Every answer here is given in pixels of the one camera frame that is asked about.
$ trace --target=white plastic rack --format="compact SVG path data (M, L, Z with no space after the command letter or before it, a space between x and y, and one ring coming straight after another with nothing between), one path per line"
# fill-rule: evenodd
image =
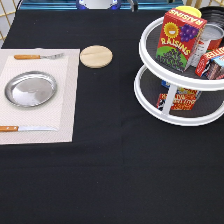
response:
M181 73L157 62L155 57L162 23L163 17L149 24L140 40L139 54L144 65L140 68L134 82L134 91L139 103L153 116L175 125L198 126L218 119L224 113L224 91L222 91L224 80L198 77L194 72L195 68L191 66ZM161 80L170 83L162 111L156 108L159 93L163 93ZM203 91L191 111L170 110L178 86Z

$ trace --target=knife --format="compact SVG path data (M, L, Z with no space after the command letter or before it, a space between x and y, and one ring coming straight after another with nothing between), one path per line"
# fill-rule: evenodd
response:
M57 129L46 126L0 126L0 132L15 131L57 131Z
M64 56L64 53L55 54L51 56L40 56L40 55L14 55L14 58L17 60L24 60L24 59L57 59Z

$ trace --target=round wooden disc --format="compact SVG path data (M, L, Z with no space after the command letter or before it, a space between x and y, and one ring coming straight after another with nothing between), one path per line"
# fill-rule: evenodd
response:
M80 54L81 62L89 68L102 68L107 66L113 58L112 52L103 46L90 46Z

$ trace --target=red raisins box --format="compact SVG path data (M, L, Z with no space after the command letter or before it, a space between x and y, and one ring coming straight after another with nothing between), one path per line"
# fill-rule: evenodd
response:
M163 21L156 59L179 71L191 64L207 21L178 9L169 10Z

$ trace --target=silver plate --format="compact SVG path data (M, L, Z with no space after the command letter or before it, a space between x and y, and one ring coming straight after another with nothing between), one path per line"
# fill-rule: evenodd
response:
M5 87L6 98L14 105L34 107L48 101L56 92L53 76L39 71L16 76Z

